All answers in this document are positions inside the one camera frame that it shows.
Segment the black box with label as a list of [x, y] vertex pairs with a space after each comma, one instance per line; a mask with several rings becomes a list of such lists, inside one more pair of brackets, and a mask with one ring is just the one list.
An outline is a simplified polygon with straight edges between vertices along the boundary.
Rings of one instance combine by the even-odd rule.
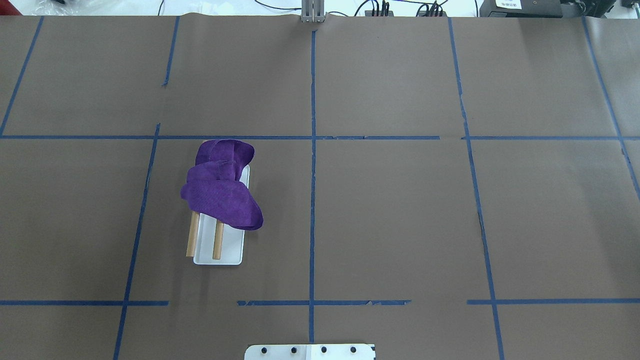
[[560, 0], [484, 0], [480, 18], [562, 18]]

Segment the lower wooden rack rod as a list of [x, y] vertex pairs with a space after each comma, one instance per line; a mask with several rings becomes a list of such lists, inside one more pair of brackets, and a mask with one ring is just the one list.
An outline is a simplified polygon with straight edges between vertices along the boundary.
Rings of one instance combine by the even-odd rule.
[[225, 224], [219, 219], [215, 220], [214, 244], [212, 248], [212, 259], [220, 260], [222, 257], [222, 247], [224, 240]]

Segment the aluminium frame post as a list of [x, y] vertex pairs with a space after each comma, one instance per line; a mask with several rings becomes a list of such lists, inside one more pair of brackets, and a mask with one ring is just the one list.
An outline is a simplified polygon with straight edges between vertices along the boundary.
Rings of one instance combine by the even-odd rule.
[[302, 0], [301, 1], [301, 22], [302, 23], [324, 23], [326, 20], [324, 0]]

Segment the purple microfiber towel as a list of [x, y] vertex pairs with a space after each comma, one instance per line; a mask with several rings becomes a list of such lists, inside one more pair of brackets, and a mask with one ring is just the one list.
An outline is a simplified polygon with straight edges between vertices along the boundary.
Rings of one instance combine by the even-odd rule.
[[194, 166], [187, 171], [180, 197], [193, 212], [205, 214], [234, 229], [255, 231], [264, 223], [261, 208], [241, 181], [255, 148], [237, 139], [204, 141]]

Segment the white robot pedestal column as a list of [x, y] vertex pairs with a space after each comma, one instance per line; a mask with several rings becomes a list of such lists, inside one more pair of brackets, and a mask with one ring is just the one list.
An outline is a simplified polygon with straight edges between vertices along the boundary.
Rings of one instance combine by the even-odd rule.
[[375, 360], [374, 344], [254, 344], [247, 347], [245, 360]]

